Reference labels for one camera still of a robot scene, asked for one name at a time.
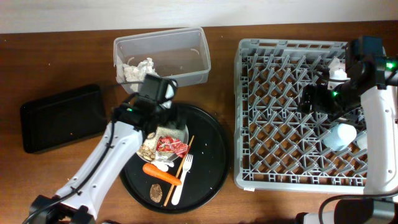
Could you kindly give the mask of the pink bowl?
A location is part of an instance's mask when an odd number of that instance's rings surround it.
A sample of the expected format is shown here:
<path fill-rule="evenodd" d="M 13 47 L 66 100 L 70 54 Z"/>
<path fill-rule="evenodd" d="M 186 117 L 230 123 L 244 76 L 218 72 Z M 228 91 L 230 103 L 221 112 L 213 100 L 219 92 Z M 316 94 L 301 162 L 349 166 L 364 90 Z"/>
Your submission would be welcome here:
<path fill-rule="evenodd" d="M 334 57 L 330 62 L 329 66 L 329 79 L 336 82 L 339 81 L 347 81 L 349 80 L 347 73 L 345 72 L 345 63 L 341 62 L 340 59 Z"/>

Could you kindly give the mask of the red snack wrapper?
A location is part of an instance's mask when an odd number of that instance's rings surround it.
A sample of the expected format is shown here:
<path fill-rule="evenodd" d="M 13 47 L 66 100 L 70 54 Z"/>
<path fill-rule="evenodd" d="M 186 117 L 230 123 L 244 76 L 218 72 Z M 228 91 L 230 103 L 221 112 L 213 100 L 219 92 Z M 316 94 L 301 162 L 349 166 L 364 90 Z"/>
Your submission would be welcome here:
<path fill-rule="evenodd" d="M 160 137 L 157 142 L 157 152 L 168 152 L 178 155 L 178 157 L 184 157 L 190 146 L 181 142 L 179 139 L 172 138 L 171 136 Z"/>

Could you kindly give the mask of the small white tissue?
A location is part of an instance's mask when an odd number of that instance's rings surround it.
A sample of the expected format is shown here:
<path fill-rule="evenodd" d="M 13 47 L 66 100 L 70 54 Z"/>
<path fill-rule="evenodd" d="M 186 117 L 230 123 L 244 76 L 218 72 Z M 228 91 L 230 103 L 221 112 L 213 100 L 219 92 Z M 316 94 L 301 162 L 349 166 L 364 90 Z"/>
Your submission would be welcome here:
<path fill-rule="evenodd" d="M 161 155 L 159 152 L 155 153 L 155 159 L 151 162 L 156 168 L 163 172 L 167 172 L 170 167 L 174 167 L 174 163 L 169 160 L 168 156 Z"/>

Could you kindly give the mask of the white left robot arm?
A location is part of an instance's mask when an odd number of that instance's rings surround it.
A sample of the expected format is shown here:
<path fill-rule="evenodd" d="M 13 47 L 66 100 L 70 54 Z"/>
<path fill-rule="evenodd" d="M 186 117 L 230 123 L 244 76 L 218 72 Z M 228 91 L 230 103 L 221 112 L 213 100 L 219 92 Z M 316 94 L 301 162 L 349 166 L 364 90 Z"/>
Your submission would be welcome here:
<path fill-rule="evenodd" d="M 25 223 L 95 223 L 110 187 L 148 134 L 159 126 L 184 129 L 185 120 L 172 104 L 178 83 L 146 75 L 137 92 L 113 109 L 98 145 L 78 172 L 52 198 L 39 195 Z"/>

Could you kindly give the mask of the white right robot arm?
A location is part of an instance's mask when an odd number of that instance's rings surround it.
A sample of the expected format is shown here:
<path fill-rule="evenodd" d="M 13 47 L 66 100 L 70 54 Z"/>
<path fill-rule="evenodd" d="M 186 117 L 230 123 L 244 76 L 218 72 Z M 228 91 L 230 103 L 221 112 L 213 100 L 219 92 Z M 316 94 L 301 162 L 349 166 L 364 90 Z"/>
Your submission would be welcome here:
<path fill-rule="evenodd" d="M 299 213 L 296 223 L 397 223 L 397 57 L 384 53 L 380 37 L 362 36 L 346 46 L 347 81 L 330 90 L 303 88 L 298 111 L 333 120 L 362 107 L 368 171 L 362 195 L 326 199 L 318 213 Z"/>

